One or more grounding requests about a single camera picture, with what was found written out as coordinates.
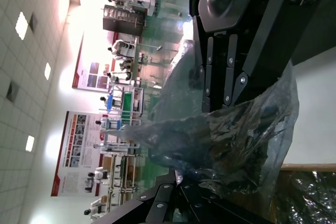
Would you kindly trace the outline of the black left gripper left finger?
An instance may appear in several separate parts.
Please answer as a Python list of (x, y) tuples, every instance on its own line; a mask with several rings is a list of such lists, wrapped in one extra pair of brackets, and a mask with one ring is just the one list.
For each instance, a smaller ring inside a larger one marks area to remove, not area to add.
[(155, 185), (127, 201), (94, 224), (172, 223), (175, 211), (175, 171), (158, 176)]

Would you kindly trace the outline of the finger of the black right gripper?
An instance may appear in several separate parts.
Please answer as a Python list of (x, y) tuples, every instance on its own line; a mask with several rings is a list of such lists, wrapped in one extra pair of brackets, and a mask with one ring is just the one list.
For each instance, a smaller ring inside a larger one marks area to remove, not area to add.
[(204, 78), (204, 90), (202, 97), (202, 110), (216, 110), (217, 93), (215, 89), (215, 59), (214, 59), (215, 38), (209, 37), (206, 46), (205, 65), (202, 67), (202, 77)]

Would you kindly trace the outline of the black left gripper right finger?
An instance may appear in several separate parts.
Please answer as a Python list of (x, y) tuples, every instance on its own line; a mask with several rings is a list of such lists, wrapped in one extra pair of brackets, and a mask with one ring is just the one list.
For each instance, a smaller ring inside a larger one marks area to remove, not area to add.
[(180, 204), (192, 223), (271, 223), (197, 184), (180, 184)]

